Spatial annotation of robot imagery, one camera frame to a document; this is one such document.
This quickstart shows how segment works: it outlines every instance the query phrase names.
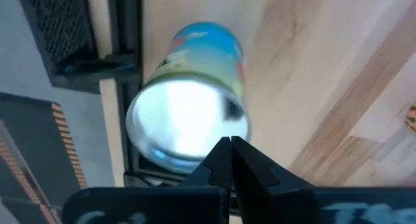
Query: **gray floor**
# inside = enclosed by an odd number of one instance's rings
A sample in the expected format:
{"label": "gray floor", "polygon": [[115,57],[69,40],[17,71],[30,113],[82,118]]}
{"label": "gray floor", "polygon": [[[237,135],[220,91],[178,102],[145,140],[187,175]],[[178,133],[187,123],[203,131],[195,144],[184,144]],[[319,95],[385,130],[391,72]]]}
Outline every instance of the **gray floor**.
{"label": "gray floor", "polygon": [[[101,96],[53,88],[20,0],[0,1],[0,92],[59,103],[88,185],[114,186]],[[5,212],[0,206],[2,221]]]}

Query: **colorful can label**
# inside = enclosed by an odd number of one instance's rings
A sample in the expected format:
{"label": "colorful can label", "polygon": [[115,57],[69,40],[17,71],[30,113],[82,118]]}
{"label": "colorful can label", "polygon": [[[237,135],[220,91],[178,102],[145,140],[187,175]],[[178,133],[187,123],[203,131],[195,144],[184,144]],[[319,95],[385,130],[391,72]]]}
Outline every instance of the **colorful can label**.
{"label": "colorful can label", "polygon": [[214,82],[244,103],[243,53],[240,43],[216,23],[194,23],[174,37],[168,55],[148,83],[174,77]]}

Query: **black metal frame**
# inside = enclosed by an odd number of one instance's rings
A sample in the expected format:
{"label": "black metal frame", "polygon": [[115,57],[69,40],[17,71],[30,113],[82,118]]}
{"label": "black metal frame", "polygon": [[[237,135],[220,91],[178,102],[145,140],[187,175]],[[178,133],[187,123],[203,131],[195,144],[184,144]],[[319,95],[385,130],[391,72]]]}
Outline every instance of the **black metal frame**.
{"label": "black metal frame", "polygon": [[316,187],[238,136],[221,138],[178,186],[90,188],[66,201],[62,217],[66,223],[225,224],[232,185],[247,224],[413,223],[416,218],[415,188]]}
{"label": "black metal frame", "polygon": [[53,5],[54,0],[42,0],[42,10],[48,16],[47,23],[54,25],[65,23],[67,16],[80,19],[79,21],[83,23],[77,27],[86,32],[82,33],[86,43],[57,60],[53,59],[52,51],[47,50],[47,31],[39,27],[39,23],[45,17],[42,18],[39,15],[39,9],[33,5],[33,1],[21,0],[52,86],[99,94],[98,83],[101,79],[110,77],[124,79],[124,77],[134,76],[140,83],[142,77],[141,0],[109,0],[113,55],[104,60],[98,58],[88,1],[68,0],[67,2],[70,3],[62,6],[64,10],[54,11],[56,7]]}

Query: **wood grain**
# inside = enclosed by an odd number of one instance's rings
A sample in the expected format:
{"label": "wood grain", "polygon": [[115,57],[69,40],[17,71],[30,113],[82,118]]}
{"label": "wood grain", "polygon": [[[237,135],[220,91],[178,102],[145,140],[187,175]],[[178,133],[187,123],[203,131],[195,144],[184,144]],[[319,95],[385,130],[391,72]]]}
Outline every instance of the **wood grain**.
{"label": "wood grain", "polygon": [[365,139],[361,143],[372,145],[376,153],[337,185],[416,186],[416,134],[412,130],[402,126],[384,143]]}
{"label": "wood grain", "polygon": [[292,171],[316,182],[315,171],[329,160],[331,153],[415,52],[414,13],[415,1],[297,156]]}
{"label": "wood grain", "polygon": [[[265,68],[267,80],[247,83],[254,145],[282,166],[292,164],[391,31],[396,23],[392,19],[398,20],[397,15],[401,17],[407,8],[401,0],[398,8],[396,1],[320,0],[316,4],[319,9],[308,17],[308,30],[296,34],[292,51],[286,52],[292,63]],[[290,70],[290,75],[276,89],[272,77],[282,69]]]}
{"label": "wood grain", "polygon": [[416,100],[416,54],[406,62],[348,135],[385,142],[403,126]]}

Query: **can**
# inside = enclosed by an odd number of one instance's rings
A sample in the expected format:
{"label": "can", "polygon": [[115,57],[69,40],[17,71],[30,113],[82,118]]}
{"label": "can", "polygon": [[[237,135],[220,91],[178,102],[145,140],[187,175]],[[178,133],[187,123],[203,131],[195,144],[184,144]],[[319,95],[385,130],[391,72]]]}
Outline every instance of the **can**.
{"label": "can", "polygon": [[192,173],[223,136],[250,140],[244,106],[242,47],[216,23],[194,23],[130,104],[126,129],[151,162]]}

